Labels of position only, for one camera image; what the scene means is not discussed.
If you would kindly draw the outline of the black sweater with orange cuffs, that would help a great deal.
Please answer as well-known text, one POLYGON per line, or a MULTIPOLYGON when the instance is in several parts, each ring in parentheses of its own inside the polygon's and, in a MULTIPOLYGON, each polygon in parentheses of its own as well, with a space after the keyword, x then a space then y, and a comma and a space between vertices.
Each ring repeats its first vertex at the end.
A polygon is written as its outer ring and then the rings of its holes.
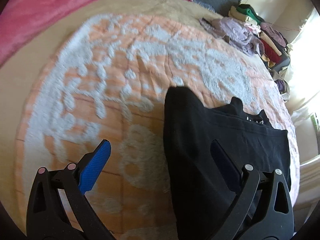
POLYGON ((240 190, 239 167, 280 169, 291 183, 287 130, 272 127, 265 111, 243 109, 239 98, 206 108, 187 87, 165 96, 164 154, 179 239, 211 239, 240 190))

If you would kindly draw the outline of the orange and white tufted bedspread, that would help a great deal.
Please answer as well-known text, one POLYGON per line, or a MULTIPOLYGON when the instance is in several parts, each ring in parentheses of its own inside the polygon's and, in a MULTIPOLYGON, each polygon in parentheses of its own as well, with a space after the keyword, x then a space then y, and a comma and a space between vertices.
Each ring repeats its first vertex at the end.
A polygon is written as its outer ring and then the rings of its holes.
POLYGON ((236 96, 286 129, 297 200, 295 128, 260 57, 166 18, 106 14, 73 34, 31 90, 16 141, 21 215, 38 168, 64 168, 107 139, 111 157, 86 193, 97 215, 118 239, 176 239, 162 141, 170 86, 189 87, 209 108, 236 96))

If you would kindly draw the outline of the beige bed sheet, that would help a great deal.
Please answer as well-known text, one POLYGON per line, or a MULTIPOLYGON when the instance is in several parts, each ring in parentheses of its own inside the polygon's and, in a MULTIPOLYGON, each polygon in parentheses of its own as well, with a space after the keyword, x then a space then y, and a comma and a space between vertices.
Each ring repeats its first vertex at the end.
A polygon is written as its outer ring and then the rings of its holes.
POLYGON ((98 14, 163 16, 200 29, 199 18, 220 18, 185 0, 97 0, 56 22, 23 46, 1 67, 1 202, 16 206, 15 140, 25 101, 42 70, 50 68, 61 45, 83 22, 98 14))

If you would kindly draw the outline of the pile of folded clothes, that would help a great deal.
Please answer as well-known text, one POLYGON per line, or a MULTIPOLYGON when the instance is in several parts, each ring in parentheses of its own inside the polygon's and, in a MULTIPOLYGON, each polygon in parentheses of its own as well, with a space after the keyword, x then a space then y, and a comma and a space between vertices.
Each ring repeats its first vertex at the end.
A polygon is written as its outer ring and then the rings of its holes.
POLYGON ((251 5, 231 6, 228 16, 244 22, 248 29, 260 39, 264 46, 261 59, 268 69, 280 72, 288 67, 291 60, 287 39, 274 29, 272 24, 258 16, 251 5))

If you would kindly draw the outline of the lilac crumpled garment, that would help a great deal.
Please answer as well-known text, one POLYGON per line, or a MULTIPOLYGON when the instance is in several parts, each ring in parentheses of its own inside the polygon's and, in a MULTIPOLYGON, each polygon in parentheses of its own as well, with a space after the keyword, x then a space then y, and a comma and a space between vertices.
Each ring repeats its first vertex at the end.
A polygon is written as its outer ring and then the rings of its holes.
POLYGON ((248 56, 255 54, 262 56, 265 53, 261 40, 239 20, 231 17, 223 17, 211 21, 201 18, 199 23, 213 37, 224 40, 230 46, 248 56))

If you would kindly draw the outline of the bag of clothes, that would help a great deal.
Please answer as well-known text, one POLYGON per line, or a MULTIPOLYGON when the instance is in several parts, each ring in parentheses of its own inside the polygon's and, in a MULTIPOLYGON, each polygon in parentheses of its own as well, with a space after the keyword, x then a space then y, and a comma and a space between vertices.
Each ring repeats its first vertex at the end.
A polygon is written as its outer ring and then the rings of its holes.
POLYGON ((276 83, 278 90, 280 92, 281 98, 284 102, 288 102, 290 99, 290 87, 288 83, 283 79, 276 79, 274 80, 276 83))

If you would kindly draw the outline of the pink blanket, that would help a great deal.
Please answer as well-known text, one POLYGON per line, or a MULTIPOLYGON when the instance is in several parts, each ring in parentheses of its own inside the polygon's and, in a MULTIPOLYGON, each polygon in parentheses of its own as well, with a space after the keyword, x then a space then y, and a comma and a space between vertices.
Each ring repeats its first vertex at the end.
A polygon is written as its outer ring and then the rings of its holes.
POLYGON ((71 12, 95 0, 9 0, 1 12, 1 63, 71 12))

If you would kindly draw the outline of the white curtain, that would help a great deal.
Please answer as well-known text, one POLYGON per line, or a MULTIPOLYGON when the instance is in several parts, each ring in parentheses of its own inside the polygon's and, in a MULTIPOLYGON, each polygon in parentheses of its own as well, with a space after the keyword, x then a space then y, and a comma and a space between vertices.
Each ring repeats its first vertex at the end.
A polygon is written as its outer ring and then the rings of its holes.
POLYGON ((291 98, 287 103, 294 126, 319 115, 319 13, 313 9, 291 43, 287 81, 291 98))

